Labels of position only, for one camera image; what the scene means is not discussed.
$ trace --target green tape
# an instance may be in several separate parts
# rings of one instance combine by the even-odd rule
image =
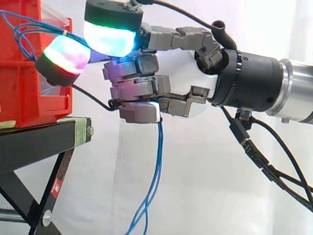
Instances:
[[[16,121],[4,121],[0,122],[0,129],[8,129],[15,127]]]
[[[75,120],[75,146],[86,143],[87,139],[87,119],[74,118]]]

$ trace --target blue glowing light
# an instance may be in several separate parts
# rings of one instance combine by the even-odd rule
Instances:
[[[58,36],[44,50],[45,56],[57,66],[72,74],[81,74],[91,55],[91,50],[66,36]]]

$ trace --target warning label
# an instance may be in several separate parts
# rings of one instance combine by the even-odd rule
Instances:
[[[59,192],[61,190],[61,186],[62,186],[62,181],[59,179],[55,179],[52,189],[51,189],[51,194],[53,195],[55,199],[58,198]]]

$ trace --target green glowing light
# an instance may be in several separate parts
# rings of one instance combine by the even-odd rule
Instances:
[[[136,33],[85,22],[84,35],[88,45],[99,53],[124,57],[133,50]]]

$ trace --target glowing sensor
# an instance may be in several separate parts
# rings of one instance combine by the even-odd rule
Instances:
[[[124,57],[132,52],[136,33],[85,22],[84,35],[92,49],[108,56]]]
[[[87,0],[85,39],[88,45],[108,56],[124,57],[134,49],[143,12],[122,2]]]
[[[71,86],[85,69],[91,50],[66,36],[58,36],[36,61],[36,69],[52,85]]]

